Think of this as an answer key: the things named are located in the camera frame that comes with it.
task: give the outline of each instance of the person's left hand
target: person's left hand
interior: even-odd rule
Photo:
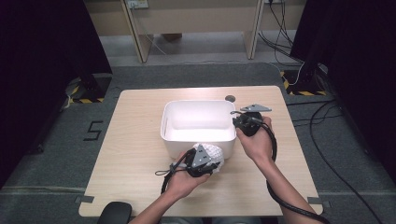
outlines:
[[[184,155],[181,152],[176,161]],[[203,184],[210,177],[210,174],[202,175],[200,177],[192,177],[187,171],[179,171],[183,168],[177,167],[175,174],[171,177],[168,183],[168,188],[165,193],[172,194],[176,199],[181,199],[188,196],[198,185]]]

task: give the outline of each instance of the wooden desk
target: wooden desk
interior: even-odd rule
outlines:
[[[129,9],[121,0],[131,23],[139,60],[146,62],[154,34],[243,32],[247,57],[256,47],[262,0],[150,0],[148,8]]]
[[[105,140],[85,195],[92,203],[82,203],[79,213],[99,217],[114,201],[127,202],[136,216],[161,192],[169,158],[160,136],[166,103],[173,100],[222,100],[236,98],[235,108],[253,103],[273,109],[265,113],[273,119],[278,143],[276,163],[286,178],[305,197],[318,197],[304,154],[278,87],[221,87],[123,91],[110,121]],[[321,205],[313,205],[317,213]],[[238,139],[234,153],[220,172],[212,175],[191,195],[177,202],[166,216],[281,216],[279,205],[268,194],[265,179],[246,156]]]

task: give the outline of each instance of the forearm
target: forearm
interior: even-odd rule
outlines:
[[[315,213],[314,209],[303,198],[303,196],[294,188],[289,180],[283,176],[273,161],[255,161],[262,174],[266,177],[274,193],[284,202],[298,208]],[[320,223],[310,217],[299,215],[289,209],[282,207],[282,213],[287,223]]]
[[[168,210],[176,201],[176,197],[165,192],[129,224],[157,224],[166,210]]]

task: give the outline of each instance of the gray carpet floor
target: gray carpet floor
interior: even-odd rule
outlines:
[[[363,202],[320,157],[306,125],[323,103],[301,103],[328,101],[333,96],[329,93],[325,96],[287,95],[278,68],[269,63],[113,67],[105,100],[99,104],[71,104],[51,127],[43,143],[44,152],[22,159],[0,191],[0,223],[97,221],[96,217],[81,217],[76,201],[87,187],[122,90],[258,85],[276,85],[282,90],[318,194],[323,202],[331,205],[325,207],[323,216],[334,224],[376,223]],[[320,152],[383,223],[396,223],[394,183],[382,165],[364,152],[363,144],[337,102],[324,107],[317,118],[325,116],[326,119],[315,120],[318,124],[313,125],[312,130]],[[92,121],[102,121],[93,126],[101,133],[96,141],[84,141],[96,136],[96,133],[87,133]]]

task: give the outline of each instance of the black stand base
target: black stand base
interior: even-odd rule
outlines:
[[[292,95],[325,95],[322,84],[316,78],[309,81],[297,80],[298,70],[285,70],[283,73],[286,92]]]
[[[105,98],[108,86],[110,85],[111,77],[96,77],[97,85],[94,88],[87,89],[78,83],[75,91],[72,94],[73,102],[75,103],[102,103]]]

